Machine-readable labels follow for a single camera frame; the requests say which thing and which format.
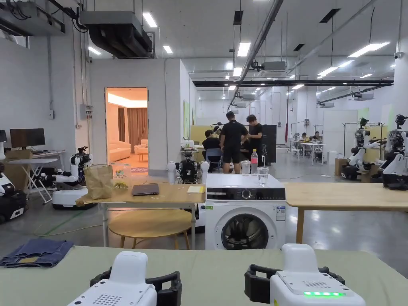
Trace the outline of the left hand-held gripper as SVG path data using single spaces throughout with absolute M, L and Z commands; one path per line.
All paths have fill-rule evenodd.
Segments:
M 71 306 L 180 306 L 182 283 L 179 271 L 146 278 L 148 256 L 135 251 L 120 252 L 112 269 L 90 280 L 90 288 Z

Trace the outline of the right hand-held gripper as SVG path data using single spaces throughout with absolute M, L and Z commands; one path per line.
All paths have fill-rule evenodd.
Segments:
M 315 251 L 307 244 L 282 246 L 283 269 L 251 264 L 245 272 L 245 295 L 272 306 L 364 306 L 365 301 L 345 286 L 328 267 L 318 268 Z

